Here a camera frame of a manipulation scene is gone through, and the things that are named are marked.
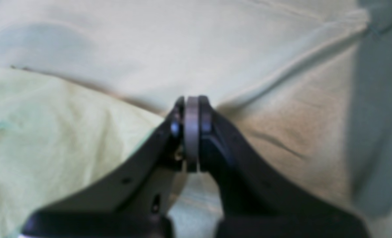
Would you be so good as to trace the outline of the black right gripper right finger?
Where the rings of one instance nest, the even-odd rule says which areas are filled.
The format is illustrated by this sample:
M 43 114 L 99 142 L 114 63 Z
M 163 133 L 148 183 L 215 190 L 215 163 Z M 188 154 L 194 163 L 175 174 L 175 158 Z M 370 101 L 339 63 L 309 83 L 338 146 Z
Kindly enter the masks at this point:
M 272 168 L 206 96 L 198 103 L 200 169 L 217 183 L 224 212 L 217 238 L 370 237 L 360 218 Z

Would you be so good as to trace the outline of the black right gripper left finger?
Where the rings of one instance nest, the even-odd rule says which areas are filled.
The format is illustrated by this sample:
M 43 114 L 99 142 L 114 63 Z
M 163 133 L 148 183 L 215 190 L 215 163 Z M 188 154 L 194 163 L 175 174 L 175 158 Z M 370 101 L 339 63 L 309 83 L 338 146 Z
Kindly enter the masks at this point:
M 122 165 L 28 217 L 22 238 L 171 238 L 166 217 L 177 172 L 197 172 L 198 97 L 180 97 L 164 122 Z

